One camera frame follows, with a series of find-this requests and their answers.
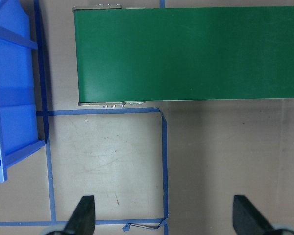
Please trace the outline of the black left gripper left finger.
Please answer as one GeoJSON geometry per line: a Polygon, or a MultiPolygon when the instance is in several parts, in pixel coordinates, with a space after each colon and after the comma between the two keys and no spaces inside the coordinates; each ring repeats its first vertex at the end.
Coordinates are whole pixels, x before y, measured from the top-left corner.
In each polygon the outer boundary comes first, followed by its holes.
{"type": "Polygon", "coordinates": [[[92,235],[95,230],[95,220],[94,196],[83,196],[62,232],[64,235],[92,235]]]}

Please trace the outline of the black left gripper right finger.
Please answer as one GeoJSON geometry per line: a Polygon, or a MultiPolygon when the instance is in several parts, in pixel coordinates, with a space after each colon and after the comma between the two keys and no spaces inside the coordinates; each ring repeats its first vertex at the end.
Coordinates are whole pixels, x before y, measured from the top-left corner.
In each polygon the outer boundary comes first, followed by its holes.
{"type": "Polygon", "coordinates": [[[237,235],[278,235],[276,230],[244,195],[233,199],[232,224],[237,235]]]}

